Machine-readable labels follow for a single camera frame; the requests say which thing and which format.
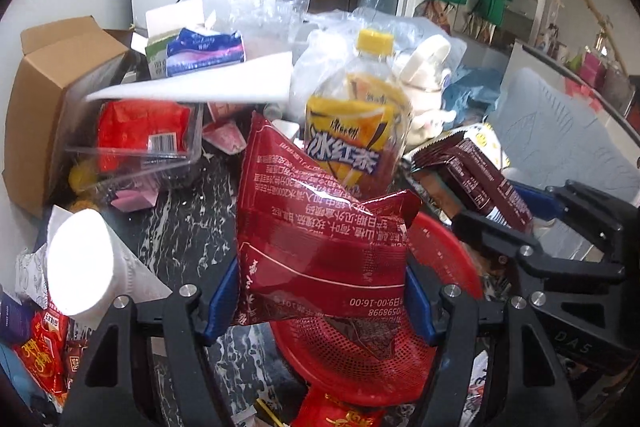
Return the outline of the brown cereal snack bag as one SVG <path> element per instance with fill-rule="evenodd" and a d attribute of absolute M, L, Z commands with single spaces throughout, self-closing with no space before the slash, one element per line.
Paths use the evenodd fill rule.
<path fill-rule="evenodd" d="M 451 219 L 463 210 L 516 231 L 533 231 L 533 215 L 514 186 L 462 132 L 420 148 L 411 174 Z"/>

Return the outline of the dark red snack bag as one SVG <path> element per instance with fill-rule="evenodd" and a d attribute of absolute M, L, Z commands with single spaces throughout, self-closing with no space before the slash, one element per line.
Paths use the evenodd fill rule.
<path fill-rule="evenodd" d="M 420 206 L 409 191 L 359 202 L 271 122 L 253 114 L 236 210 L 235 323 L 398 321 L 407 231 Z"/>

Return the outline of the red gold snack packet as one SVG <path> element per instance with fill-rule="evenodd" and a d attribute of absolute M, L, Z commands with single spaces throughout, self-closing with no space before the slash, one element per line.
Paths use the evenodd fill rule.
<path fill-rule="evenodd" d="M 376 427 L 381 426 L 385 409 L 356 407 L 310 387 L 292 427 Z"/>

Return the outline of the grey leaf pattern chair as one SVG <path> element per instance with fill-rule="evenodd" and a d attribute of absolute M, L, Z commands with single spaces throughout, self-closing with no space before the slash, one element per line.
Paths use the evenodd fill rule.
<path fill-rule="evenodd" d="M 639 204 L 639 171 L 596 113 L 533 70 L 508 77 L 488 121 L 510 160 L 509 180 L 537 188 L 572 180 Z"/>

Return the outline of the red snack packets pile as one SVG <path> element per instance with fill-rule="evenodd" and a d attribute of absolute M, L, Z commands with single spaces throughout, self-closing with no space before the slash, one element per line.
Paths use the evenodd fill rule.
<path fill-rule="evenodd" d="M 88 341 L 67 338 L 70 319 L 53 305 L 37 311 L 26 343 L 14 351 L 27 372 L 57 405 L 64 405 Z"/>

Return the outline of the white paper towel roll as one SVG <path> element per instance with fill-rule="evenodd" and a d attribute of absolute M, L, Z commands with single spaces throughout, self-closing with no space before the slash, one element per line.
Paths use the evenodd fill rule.
<path fill-rule="evenodd" d="M 89 329 L 99 326 L 118 296 L 146 303 L 171 294 L 93 209 L 74 213 L 58 227 L 46 262 L 55 308 Z"/>

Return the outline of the iced tea bottle yellow cap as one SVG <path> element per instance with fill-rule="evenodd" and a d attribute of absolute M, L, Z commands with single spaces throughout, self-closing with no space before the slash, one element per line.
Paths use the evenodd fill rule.
<path fill-rule="evenodd" d="M 356 55 L 306 103 L 305 152 L 349 193 L 384 195 L 404 153 L 412 106 L 390 59 L 394 37 L 360 31 Z"/>

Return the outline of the red plastic basket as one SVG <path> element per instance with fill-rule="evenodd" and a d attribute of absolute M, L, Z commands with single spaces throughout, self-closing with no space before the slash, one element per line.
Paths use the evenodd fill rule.
<path fill-rule="evenodd" d="M 445 225 L 420 212 L 407 233 L 410 251 L 445 284 L 483 297 L 471 256 Z M 276 345 L 313 391 L 360 407 L 391 407 L 422 395 L 436 350 L 413 332 L 407 315 L 395 321 L 272 322 Z"/>

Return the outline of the cream cartoon water bottle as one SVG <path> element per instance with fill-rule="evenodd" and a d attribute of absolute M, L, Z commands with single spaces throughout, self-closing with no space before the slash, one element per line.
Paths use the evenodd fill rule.
<path fill-rule="evenodd" d="M 394 75 L 412 107 L 408 148 L 437 138 L 456 119 L 457 112 L 442 105 L 442 94 L 451 79 L 451 69 L 445 65 L 450 51 L 451 44 L 445 37 L 432 35 L 394 57 Z"/>

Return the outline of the clear plastic tray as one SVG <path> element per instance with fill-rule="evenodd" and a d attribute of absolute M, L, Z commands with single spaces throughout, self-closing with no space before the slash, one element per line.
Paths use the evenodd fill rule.
<path fill-rule="evenodd" d="M 186 153 L 145 153 L 133 150 L 96 148 L 96 126 L 102 106 L 93 101 L 82 108 L 65 142 L 67 184 L 77 195 L 92 196 L 109 202 L 123 191 L 160 192 L 191 184 L 198 176 L 202 153 L 204 107 L 178 103 L 192 109 L 189 129 L 184 137 Z"/>

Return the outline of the red bag in tray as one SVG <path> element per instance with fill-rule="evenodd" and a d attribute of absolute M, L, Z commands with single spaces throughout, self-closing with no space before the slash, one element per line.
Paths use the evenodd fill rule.
<path fill-rule="evenodd" d="M 176 102 L 120 100 L 105 103 L 96 126 L 96 148 L 145 153 L 186 153 L 192 109 Z"/>

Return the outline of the white foam board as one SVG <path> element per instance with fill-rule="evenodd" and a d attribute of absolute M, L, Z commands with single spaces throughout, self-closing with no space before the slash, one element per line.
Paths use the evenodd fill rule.
<path fill-rule="evenodd" d="M 292 53 L 282 52 L 176 77 L 118 84 L 88 94 L 85 101 L 284 103 L 290 94 L 292 72 Z"/>

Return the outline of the blue tissue pack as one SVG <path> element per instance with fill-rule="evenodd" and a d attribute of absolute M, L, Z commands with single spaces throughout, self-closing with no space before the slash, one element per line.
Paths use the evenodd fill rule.
<path fill-rule="evenodd" d="M 175 77 L 197 70 L 243 63 L 244 41 L 239 32 L 221 34 L 183 28 L 166 48 L 166 76 Z"/>

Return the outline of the brown cardboard box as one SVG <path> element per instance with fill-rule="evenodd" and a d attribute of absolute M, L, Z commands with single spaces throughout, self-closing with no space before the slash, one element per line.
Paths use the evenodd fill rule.
<path fill-rule="evenodd" d="M 44 205 L 60 173 L 66 136 L 78 124 L 82 100 L 107 87 L 122 70 L 128 48 L 91 16 L 66 18 L 21 33 L 6 113 L 6 193 L 32 217 Z"/>

